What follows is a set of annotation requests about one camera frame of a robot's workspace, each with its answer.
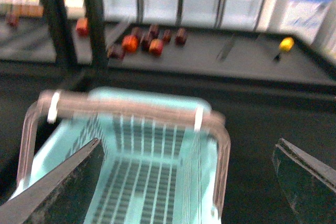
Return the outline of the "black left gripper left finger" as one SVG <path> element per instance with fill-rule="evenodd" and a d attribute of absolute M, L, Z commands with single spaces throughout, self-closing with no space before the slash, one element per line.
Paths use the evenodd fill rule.
<path fill-rule="evenodd" d="M 95 138 L 1 206 L 1 223 L 84 223 L 104 159 Z"/>

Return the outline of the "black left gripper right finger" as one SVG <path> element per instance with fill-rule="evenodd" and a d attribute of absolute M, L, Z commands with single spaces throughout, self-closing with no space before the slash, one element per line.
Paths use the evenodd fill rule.
<path fill-rule="evenodd" d="M 335 169 L 283 138 L 275 145 L 272 163 L 299 223 L 335 223 Z"/>

